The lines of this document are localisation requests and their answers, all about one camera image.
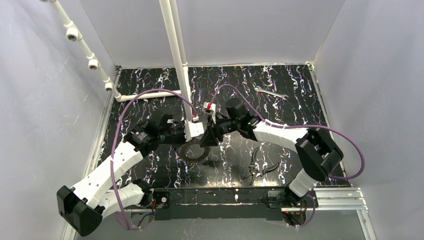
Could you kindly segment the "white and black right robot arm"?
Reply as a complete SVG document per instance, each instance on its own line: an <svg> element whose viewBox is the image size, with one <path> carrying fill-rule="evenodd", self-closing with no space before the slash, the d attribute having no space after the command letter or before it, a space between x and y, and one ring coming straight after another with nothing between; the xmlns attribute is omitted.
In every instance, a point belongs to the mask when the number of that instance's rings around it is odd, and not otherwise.
<svg viewBox="0 0 424 240"><path fill-rule="evenodd" d="M215 147L223 141L224 135L238 132L245 139L268 142L288 148L297 153L302 169L283 191L271 193L261 199L269 208L297 206L303 197L320 182L328 179L344 157L330 133L323 127L289 128L278 126L258 115L252 115L238 99L231 98L225 103L228 115L216 112L216 105L203 104L208 115L206 130L200 146Z"/></svg>

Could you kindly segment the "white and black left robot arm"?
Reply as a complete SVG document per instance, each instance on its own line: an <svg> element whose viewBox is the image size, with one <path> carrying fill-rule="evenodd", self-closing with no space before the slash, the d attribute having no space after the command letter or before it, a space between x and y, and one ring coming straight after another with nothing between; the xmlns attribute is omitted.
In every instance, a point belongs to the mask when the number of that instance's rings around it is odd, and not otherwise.
<svg viewBox="0 0 424 240"><path fill-rule="evenodd" d="M103 218L126 206L153 202L153 187L137 179L122 189L117 180L160 145L181 146L187 141L188 122L164 114L140 121L87 177L56 193L59 215L82 237L93 233Z"/></svg>

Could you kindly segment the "silver open-end wrench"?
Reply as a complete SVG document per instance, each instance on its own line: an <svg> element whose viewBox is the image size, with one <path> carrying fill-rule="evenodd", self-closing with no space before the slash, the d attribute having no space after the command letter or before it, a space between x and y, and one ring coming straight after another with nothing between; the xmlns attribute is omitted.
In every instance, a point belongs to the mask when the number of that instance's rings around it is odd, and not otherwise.
<svg viewBox="0 0 424 240"><path fill-rule="evenodd" d="M286 95L286 94L279 94L279 93L276 93L276 92L272 92L272 91L269 91L269 90L265 90L265 89L263 89L263 88L261 88L260 86L255 86L254 87L254 90L256 91L256 92L259 92L259 93L265 93L265 94L268 94L268 95L271 95L271 96L275 96L275 97L277 97L277 98L281 98L281 99L283 99L283 100L287 100L288 99L288 95Z"/></svg>

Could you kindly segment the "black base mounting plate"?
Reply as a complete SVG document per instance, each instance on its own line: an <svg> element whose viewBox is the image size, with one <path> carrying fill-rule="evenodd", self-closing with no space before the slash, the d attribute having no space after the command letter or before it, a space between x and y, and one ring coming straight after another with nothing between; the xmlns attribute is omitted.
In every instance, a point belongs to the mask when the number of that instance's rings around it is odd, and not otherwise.
<svg viewBox="0 0 424 240"><path fill-rule="evenodd" d="M180 219L266 219L281 221L290 212L305 215L319 206L316 193L291 204L284 187L156 188L130 206L132 213L155 212L156 221Z"/></svg>

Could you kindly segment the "white PVC pipe frame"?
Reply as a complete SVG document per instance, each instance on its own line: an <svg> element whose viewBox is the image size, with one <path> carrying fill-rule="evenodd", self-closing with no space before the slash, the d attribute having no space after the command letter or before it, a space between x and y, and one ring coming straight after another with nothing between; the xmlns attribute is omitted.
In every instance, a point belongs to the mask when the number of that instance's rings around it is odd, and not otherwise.
<svg viewBox="0 0 424 240"><path fill-rule="evenodd" d="M175 0L90 0L82 9L115 66L175 68L178 90L146 93L141 99L179 94L186 99L186 118L197 116Z"/></svg>

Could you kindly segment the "aluminium extrusion rail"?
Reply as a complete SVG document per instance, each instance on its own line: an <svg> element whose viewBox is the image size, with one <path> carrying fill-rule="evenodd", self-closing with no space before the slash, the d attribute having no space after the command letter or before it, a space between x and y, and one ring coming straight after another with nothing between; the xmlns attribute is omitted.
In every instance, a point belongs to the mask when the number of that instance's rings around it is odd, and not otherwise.
<svg viewBox="0 0 424 240"><path fill-rule="evenodd" d="M126 209L169 209L176 207L238 207L265 205L284 211L309 210L367 210L359 188L318 187L294 202L284 197L284 188L156 188L144 192L130 184L118 190Z"/></svg>

